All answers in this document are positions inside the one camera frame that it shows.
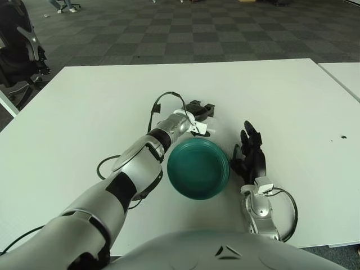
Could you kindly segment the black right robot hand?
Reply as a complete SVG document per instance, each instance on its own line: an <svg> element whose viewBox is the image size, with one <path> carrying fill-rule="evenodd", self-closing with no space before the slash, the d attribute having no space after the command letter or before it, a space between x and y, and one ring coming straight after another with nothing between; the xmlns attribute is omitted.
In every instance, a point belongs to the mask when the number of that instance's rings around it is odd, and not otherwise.
<svg viewBox="0 0 360 270"><path fill-rule="evenodd" d="M240 132L241 145L235 144L229 164L244 184L253 185L256 178L266 176L266 158L261 149L261 133L248 120L244 127Z"/></svg>

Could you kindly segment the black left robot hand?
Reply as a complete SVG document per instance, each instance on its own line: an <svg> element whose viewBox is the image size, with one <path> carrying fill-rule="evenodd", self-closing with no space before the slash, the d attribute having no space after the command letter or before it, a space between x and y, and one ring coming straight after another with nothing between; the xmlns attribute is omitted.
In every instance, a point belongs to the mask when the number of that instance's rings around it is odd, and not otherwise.
<svg viewBox="0 0 360 270"><path fill-rule="evenodd" d="M193 100L186 105L186 110L190 112L197 122L203 122L208 117L214 116L215 106L213 104L206 104L201 106L201 102Z"/></svg>

